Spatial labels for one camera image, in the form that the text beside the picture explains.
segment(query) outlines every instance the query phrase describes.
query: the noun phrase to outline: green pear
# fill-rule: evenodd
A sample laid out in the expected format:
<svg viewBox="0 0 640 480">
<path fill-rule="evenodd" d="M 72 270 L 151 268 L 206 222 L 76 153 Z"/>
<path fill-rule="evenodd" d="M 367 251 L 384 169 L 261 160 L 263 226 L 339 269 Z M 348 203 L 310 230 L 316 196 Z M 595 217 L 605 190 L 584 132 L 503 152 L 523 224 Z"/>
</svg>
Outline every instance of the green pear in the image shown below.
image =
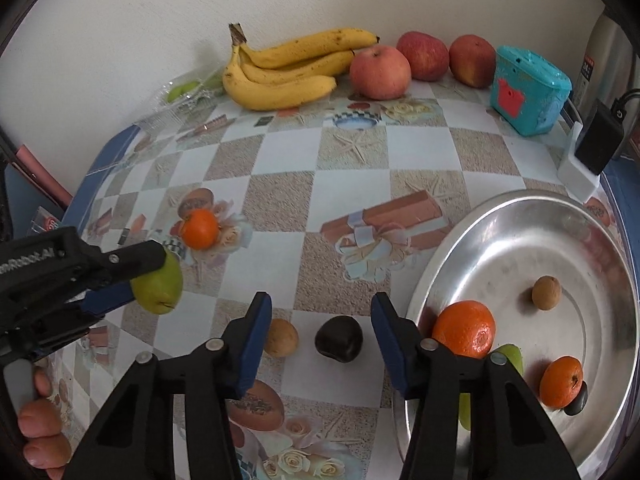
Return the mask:
<svg viewBox="0 0 640 480">
<path fill-rule="evenodd" d="M 520 352 L 520 349 L 516 345 L 502 345 L 500 348 L 495 349 L 495 352 L 500 352 L 504 355 L 520 375 L 524 374 L 522 352 Z M 471 431 L 471 394 L 460 394 L 458 418 L 462 427 L 467 431 Z"/>
<path fill-rule="evenodd" d="M 458 418 L 462 427 L 471 431 L 471 394 L 460 394 Z"/>
<path fill-rule="evenodd" d="M 158 270 L 130 281 L 133 296 L 152 314 L 172 312 L 182 295 L 182 269 L 175 254 L 164 248 L 166 258 Z"/>
<path fill-rule="evenodd" d="M 511 364 L 516 368 L 520 376 L 524 375 L 524 364 L 522 363 L 522 352 L 516 345 L 506 344 L 500 348 L 495 349 L 496 352 L 500 352 L 504 355 Z"/>
<path fill-rule="evenodd" d="M 184 83 L 178 86 L 174 86 L 169 90 L 169 93 L 166 95 L 166 101 L 168 103 L 173 103 L 177 98 L 182 97 L 188 91 L 197 88 L 200 85 L 199 81 L 189 81 L 188 83 Z"/>
</svg>

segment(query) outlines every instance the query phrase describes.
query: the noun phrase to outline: finger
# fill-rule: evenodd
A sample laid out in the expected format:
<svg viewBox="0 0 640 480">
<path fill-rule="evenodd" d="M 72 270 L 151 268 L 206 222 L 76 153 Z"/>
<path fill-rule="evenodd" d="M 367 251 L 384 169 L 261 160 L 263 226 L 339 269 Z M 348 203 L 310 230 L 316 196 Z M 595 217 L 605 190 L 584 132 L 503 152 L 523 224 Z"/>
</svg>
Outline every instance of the finger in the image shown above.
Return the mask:
<svg viewBox="0 0 640 480">
<path fill-rule="evenodd" d="M 56 407 L 47 399 L 25 404 L 18 414 L 18 427 L 27 438 L 55 436 L 62 431 L 62 421 Z"/>
<path fill-rule="evenodd" d="M 62 475 L 65 473 L 65 468 L 57 467 L 55 469 L 47 469 L 47 474 L 51 480 L 62 480 Z"/>
<path fill-rule="evenodd" d="M 71 446 L 64 435 L 35 438 L 24 446 L 24 457 L 38 469 L 55 469 L 71 458 Z"/>
<path fill-rule="evenodd" d="M 36 368 L 33 374 L 33 383 L 41 397 L 49 397 L 51 395 L 53 390 L 51 381 L 49 381 L 46 372 L 42 368 Z"/>
</svg>

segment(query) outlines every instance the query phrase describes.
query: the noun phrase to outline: kettle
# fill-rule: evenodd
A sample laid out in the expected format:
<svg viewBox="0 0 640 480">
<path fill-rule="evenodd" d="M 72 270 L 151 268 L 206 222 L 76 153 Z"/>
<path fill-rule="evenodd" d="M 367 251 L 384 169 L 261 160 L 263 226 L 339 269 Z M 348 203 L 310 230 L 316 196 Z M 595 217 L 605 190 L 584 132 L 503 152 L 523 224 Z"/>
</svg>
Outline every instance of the kettle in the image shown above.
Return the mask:
<svg viewBox="0 0 640 480">
<path fill-rule="evenodd" d="M 616 98 L 632 88 L 640 88 L 640 59 L 610 10 L 605 8 L 591 31 L 570 99 L 585 119 L 596 99 L 610 108 Z M 640 101 L 629 101 L 623 121 L 625 137 L 614 158 L 626 146 L 639 114 Z"/>
</svg>

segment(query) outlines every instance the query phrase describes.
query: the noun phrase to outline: blue gripper pad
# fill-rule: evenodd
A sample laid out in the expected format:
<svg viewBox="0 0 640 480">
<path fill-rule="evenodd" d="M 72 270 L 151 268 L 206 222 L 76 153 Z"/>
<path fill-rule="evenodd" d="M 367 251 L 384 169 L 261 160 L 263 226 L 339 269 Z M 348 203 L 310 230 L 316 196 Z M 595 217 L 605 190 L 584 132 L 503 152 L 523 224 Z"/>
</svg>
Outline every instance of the blue gripper pad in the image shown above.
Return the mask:
<svg viewBox="0 0 640 480">
<path fill-rule="evenodd" d="M 420 397 L 424 373 L 417 347 L 422 336 L 415 323 L 398 317 L 384 292 L 371 299 L 371 323 L 394 388 L 405 399 Z"/>
<path fill-rule="evenodd" d="M 257 292 L 244 317 L 234 319 L 226 326 L 222 340 L 227 344 L 228 366 L 223 374 L 224 386 L 232 392 L 227 398 L 241 399 L 253 386 L 258 372 L 262 349 L 271 325 L 271 297 Z"/>
</svg>

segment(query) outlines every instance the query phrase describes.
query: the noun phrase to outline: power adapter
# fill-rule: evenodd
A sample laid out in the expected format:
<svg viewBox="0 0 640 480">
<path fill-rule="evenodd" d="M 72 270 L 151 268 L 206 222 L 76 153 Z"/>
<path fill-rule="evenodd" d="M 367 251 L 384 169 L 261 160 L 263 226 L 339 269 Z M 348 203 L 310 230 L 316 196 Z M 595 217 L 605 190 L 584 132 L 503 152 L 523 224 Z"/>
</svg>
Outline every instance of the power adapter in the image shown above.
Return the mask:
<svg viewBox="0 0 640 480">
<path fill-rule="evenodd" d="M 596 99 L 576 142 L 575 158 L 599 175 L 625 138 L 622 119 Z"/>
</svg>

